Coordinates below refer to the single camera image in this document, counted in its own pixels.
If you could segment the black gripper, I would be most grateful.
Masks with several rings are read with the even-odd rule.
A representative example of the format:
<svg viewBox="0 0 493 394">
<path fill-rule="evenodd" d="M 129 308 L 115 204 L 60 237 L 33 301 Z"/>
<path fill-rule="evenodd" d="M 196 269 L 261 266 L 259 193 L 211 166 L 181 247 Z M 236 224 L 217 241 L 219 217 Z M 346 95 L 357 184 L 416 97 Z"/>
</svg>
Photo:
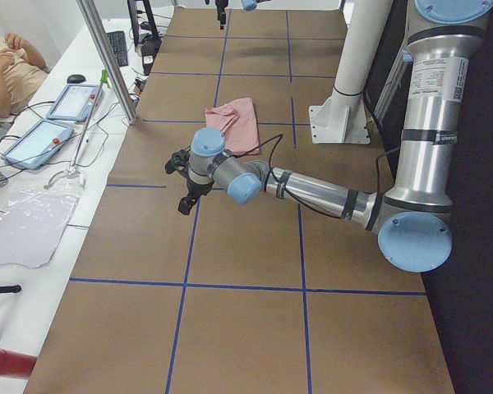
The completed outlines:
<svg viewBox="0 0 493 394">
<path fill-rule="evenodd" d="M 227 23 L 227 0 L 215 0 L 214 4 L 217 11 L 217 20 L 219 22 L 219 28 L 223 29 Z"/>
<path fill-rule="evenodd" d="M 189 214 L 192 208 L 198 203 L 201 196 L 208 195 L 212 190 L 212 182 L 199 184 L 187 179 L 187 195 L 179 201 L 177 210 L 181 214 Z"/>
</svg>

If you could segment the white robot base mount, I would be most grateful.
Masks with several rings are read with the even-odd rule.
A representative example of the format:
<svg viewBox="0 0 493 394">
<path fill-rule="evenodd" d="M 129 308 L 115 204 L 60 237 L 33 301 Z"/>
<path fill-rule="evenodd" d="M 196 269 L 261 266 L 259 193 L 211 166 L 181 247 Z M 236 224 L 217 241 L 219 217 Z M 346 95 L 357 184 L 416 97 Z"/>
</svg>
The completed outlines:
<svg viewBox="0 0 493 394">
<path fill-rule="evenodd" d="M 309 107 L 315 144 L 369 144 L 363 93 L 392 0 L 356 1 L 331 95 Z"/>
</svg>

